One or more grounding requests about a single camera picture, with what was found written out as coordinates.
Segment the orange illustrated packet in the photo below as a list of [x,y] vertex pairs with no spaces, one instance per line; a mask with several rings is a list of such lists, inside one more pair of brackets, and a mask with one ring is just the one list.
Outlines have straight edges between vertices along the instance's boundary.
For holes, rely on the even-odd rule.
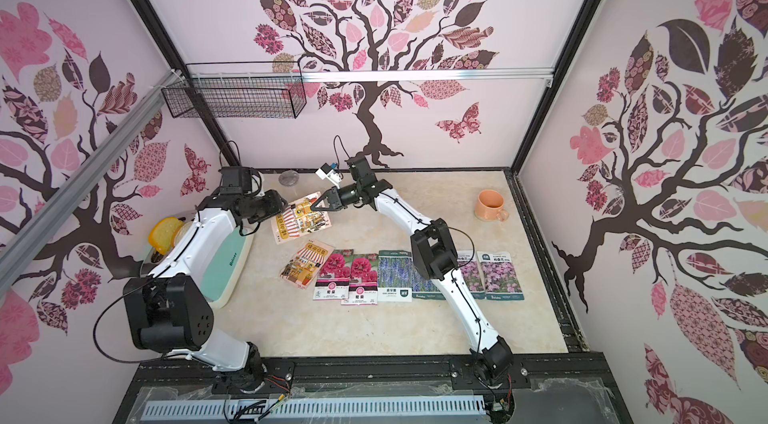
[[307,241],[283,267],[280,277],[301,289],[307,288],[333,250],[332,245],[315,240]]
[[313,211],[311,206],[318,200],[319,192],[310,193],[287,204],[286,208],[271,220],[272,233],[277,244],[312,234],[332,226],[325,211]]

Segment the pink rose packet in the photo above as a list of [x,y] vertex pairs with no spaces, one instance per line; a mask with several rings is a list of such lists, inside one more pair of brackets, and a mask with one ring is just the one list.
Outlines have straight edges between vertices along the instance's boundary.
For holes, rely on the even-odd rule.
[[353,254],[349,264],[347,296],[341,300],[345,306],[378,304],[379,254]]
[[348,297],[353,249],[335,249],[318,271],[313,290],[315,301]]

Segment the lavender seed packet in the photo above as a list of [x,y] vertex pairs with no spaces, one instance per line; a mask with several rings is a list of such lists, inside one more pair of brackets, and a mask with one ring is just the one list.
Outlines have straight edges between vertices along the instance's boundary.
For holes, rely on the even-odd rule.
[[412,297],[424,300],[444,300],[441,290],[431,281],[417,276],[412,284]]
[[381,250],[378,264],[378,302],[411,303],[412,255],[404,250]]

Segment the pink cosmos seed packet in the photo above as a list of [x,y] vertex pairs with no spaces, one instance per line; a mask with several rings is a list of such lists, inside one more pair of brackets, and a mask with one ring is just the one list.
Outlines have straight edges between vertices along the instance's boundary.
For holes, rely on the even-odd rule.
[[472,296],[484,299],[486,291],[476,255],[471,250],[459,250],[458,264]]

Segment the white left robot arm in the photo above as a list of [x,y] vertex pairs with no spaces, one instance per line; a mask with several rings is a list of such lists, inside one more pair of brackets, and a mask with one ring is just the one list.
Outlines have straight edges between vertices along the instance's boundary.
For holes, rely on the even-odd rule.
[[126,283],[123,302],[136,348],[202,362],[251,393],[264,383],[258,348],[215,326],[199,283],[226,238],[282,214],[287,201],[276,190],[264,191],[254,168],[225,166],[220,173],[180,242],[147,276]]

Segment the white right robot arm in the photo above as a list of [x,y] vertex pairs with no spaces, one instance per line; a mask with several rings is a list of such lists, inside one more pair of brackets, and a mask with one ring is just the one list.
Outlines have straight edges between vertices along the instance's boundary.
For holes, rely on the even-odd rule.
[[514,355],[471,294],[451,235],[453,228],[444,219],[430,218],[410,205],[390,182],[376,176],[366,157],[352,157],[347,164],[352,178],[348,185],[342,183],[336,164],[324,163],[316,169],[315,174],[329,181],[331,187],[320,194],[311,209],[336,212],[368,205],[408,234],[418,275],[440,290],[466,331],[478,379],[490,387],[499,386],[507,379]]

